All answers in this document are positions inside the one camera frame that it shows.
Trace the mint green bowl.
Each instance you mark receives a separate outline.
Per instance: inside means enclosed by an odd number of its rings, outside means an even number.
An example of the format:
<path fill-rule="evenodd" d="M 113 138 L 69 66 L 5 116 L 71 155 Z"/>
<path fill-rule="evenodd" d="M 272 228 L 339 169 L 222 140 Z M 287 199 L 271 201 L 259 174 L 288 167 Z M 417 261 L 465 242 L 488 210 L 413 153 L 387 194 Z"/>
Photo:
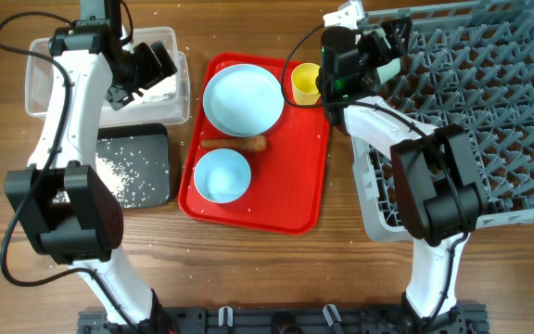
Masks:
<path fill-rule="evenodd" d="M 401 70 L 401 57 L 405 52 L 393 52 L 385 38 L 382 28 L 375 30 L 378 39 L 375 42 L 375 77 L 379 84 L 384 84 L 395 77 Z"/>

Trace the small light blue bowl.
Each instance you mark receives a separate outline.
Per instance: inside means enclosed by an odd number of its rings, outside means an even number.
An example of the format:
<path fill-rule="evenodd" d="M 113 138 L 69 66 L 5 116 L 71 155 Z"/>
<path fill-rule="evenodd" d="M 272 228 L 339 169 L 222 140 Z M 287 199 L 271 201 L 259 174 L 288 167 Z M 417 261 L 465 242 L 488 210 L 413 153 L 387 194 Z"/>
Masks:
<path fill-rule="evenodd" d="M 229 148 L 203 155 L 194 169 L 194 185 L 206 200 L 225 204 L 238 200 L 248 190 L 252 173 L 247 159 Z"/>

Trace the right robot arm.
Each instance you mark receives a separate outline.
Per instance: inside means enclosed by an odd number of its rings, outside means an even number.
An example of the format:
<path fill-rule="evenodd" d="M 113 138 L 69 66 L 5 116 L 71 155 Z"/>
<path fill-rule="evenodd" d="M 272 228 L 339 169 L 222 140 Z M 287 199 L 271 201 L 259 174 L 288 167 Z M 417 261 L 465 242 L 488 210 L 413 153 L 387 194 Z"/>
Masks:
<path fill-rule="evenodd" d="M 458 266 L 478 217 L 488 208 L 488 195 L 463 127 L 412 119 L 369 84 L 400 71 L 412 26 L 409 18 L 386 21 L 369 32 L 354 23 L 326 26 L 315 83 L 331 124 L 391 161 L 397 209 L 413 237 L 412 277 L 401 297 L 402 327 L 408 333 L 430 333 L 458 318 Z"/>

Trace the white napkin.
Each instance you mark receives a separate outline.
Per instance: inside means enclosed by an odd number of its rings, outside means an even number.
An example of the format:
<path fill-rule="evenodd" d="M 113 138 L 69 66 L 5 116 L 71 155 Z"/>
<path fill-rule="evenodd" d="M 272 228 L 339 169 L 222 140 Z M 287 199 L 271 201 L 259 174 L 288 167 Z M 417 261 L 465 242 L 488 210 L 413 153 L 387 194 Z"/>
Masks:
<path fill-rule="evenodd" d="M 164 78 L 151 88 L 142 90 L 142 95 L 133 95 L 133 104 L 147 104 L 172 99 L 177 94 L 176 76 Z"/>

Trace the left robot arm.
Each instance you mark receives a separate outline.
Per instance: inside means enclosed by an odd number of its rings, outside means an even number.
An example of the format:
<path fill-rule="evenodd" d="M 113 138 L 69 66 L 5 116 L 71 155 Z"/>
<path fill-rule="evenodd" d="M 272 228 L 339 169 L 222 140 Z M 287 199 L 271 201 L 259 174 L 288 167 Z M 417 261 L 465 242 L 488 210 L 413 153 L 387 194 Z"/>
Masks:
<path fill-rule="evenodd" d="M 174 333 L 177 325 L 131 265 L 121 241 L 121 205 L 100 179 L 95 153 L 104 105 L 121 109 L 173 76 L 161 43 L 133 41 L 122 1 L 84 1 L 64 19 L 42 60 L 53 69 L 44 128 L 27 166 L 7 173 L 11 227 L 35 252 L 78 275 L 106 309 L 112 333 Z"/>

